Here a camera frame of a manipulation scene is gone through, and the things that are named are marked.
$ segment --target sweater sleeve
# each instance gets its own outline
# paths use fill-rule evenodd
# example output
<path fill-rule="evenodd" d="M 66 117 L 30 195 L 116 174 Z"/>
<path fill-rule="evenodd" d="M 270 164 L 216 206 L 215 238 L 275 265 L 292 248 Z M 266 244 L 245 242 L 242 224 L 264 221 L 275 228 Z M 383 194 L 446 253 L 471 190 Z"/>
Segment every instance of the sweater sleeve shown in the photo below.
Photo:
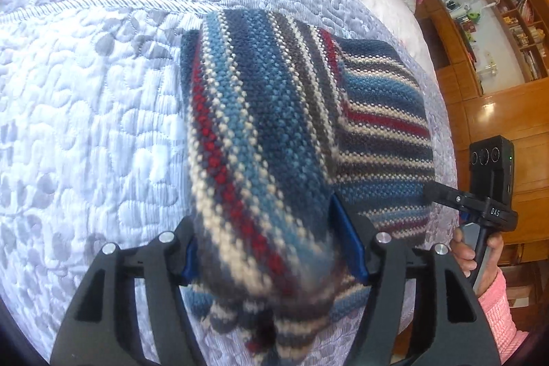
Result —
<path fill-rule="evenodd" d="M 502 364 L 517 350 L 528 335 L 528 332 L 518 331 L 513 323 L 505 286 L 503 272 L 498 269 L 496 279 L 479 298 L 480 306 L 486 314 L 493 338 L 496 340 Z"/>

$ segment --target quilted bedspread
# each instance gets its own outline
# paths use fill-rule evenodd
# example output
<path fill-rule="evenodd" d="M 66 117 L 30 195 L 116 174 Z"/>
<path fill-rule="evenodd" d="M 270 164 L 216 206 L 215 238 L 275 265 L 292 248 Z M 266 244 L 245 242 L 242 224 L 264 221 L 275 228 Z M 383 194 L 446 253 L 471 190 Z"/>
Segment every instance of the quilted bedspread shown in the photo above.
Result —
<path fill-rule="evenodd" d="M 46 359 L 103 243 L 145 244 L 187 212 L 180 36 L 220 7 L 281 11 L 394 46 L 424 93 L 437 180 L 456 183 L 432 68 L 358 0 L 0 0 L 0 296 Z M 425 244 L 448 241 L 454 223 L 434 207 Z M 144 287 L 136 299 L 145 354 L 157 359 Z M 342 364 L 359 317 L 323 332 L 305 364 Z M 195 330 L 209 364 L 249 363 L 237 335 Z"/>

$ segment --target knitted sweater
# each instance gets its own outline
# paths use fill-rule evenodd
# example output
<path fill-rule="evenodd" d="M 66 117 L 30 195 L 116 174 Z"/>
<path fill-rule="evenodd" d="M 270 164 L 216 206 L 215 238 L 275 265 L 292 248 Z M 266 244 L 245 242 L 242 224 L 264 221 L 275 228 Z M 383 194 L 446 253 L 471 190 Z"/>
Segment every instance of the knitted sweater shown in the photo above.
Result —
<path fill-rule="evenodd" d="M 490 324 L 493 337 L 496 340 L 502 364 L 512 356 L 528 335 L 528 332 L 517 330 L 513 323 L 511 309 L 505 294 L 505 286 L 503 272 L 498 269 L 496 279 L 479 298 L 482 310 L 486 314 L 488 324 Z"/>
<path fill-rule="evenodd" d="M 257 363 L 297 364 L 368 296 L 330 231 L 334 190 L 424 242 L 421 89 L 387 43 L 259 10 L 207 15 L 181 55 L 201 274 L 187 303 L 218 332 L 240 327 Z"/>

